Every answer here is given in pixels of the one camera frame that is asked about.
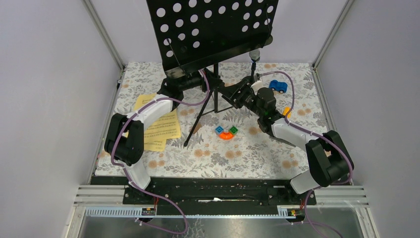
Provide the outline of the black music stand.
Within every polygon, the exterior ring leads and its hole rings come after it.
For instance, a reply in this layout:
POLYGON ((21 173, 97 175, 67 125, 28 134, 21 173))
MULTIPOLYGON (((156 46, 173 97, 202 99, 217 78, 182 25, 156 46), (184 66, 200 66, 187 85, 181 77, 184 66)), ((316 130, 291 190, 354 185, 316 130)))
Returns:
POLYGON ((276 0, 149 0, 165 79, 204 70, 210 92, 224 85, 220 62, 272 43, 276 0))

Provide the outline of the yellow sheet music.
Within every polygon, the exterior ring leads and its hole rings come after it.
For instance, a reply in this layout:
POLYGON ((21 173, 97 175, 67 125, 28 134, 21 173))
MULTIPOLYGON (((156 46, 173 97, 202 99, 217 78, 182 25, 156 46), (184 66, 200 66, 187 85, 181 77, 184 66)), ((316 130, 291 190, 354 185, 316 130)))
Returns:
POLYGON ((160 130, 158 135, 166 139, 174 139, 181 137, 181 128, 178 120, 177 109, 160 117, 158 120, 160 124, 157 128, 160 130))
MULTIPOLYGON (((154 94, 147 94, 147 95, 140 95, 136 103, 134 105, 134 110, 140 109, 143 105, 148 103, 152 98, 154 98, 154 94)), ((144 149, 148 151, 156 151, 161 152, 164 151, 166 145, 166 138, 161 135, 158 135, 160 130, 158 129, 158 125, 160 122, 156 121, 152 125, 150 125, 144 134, 144 149)))

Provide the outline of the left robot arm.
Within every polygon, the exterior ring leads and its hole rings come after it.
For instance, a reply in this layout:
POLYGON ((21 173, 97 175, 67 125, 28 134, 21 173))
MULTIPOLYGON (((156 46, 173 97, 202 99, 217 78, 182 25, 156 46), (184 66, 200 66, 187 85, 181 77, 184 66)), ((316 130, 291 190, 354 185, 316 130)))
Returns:
POLYGON ((111 163, 123 169, 129 184, 136 188, 135 198, 143 204, 151 202, 154 196, 153 189, 148 187, 151 177, 141 161, 145 132, 155 121, 174 111, 180 104, 200 105, 200 102, 183 101, 184 91, 199 86, 204 86, 206 98, 209 98, 210 84, 203 69, 190 77, 165 79, 149 102, 127 115, 115 113, 111 117, 104 150, 110 154, 111 163))

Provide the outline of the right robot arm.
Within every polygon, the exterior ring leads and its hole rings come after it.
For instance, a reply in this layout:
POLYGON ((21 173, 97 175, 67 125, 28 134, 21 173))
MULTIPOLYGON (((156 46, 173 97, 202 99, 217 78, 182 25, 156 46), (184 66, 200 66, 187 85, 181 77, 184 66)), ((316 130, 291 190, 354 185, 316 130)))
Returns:
POLYGON ((262 132, 306 153, 308 170, 289 180, 284 190, 288 203, 297 204, 305 192, 327 187, 344 175, 352 175, 354 164, 340 135, 334 130, 318 134, 291 123, 277 110, 272 89, 262 87, 258 82, 251 84, 251 78, 247 76, 232 86, 219 87, 218 91, 233 107, 246 107, 255 113, 262 132))

